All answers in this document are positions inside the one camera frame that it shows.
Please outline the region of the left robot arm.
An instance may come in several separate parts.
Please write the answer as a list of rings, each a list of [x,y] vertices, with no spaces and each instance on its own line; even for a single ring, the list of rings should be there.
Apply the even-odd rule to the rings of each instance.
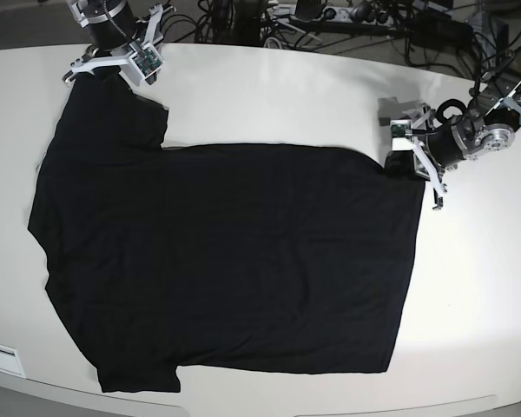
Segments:
[[[476,81],[470,95],[468,103],[449,99],[436,109],[394,97],[379,105],[379,123],[391,143],[385,172],[429,182],[436,210],[444,205],[446,172],[514,143],[521,129],[521,46]]]

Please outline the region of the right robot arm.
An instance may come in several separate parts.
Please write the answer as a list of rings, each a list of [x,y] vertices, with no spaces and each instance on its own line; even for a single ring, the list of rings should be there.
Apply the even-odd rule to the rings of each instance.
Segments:
[[[63,76],[65,84],[83,73],[101,79],[123,73],[136,86],[157,81],[164,64],[159,51],[162,21],[175,10],[173,5],[155,4],[145,17],[136,17],[127,1],[68,1],[67,5],[91,45],[70,64]]]

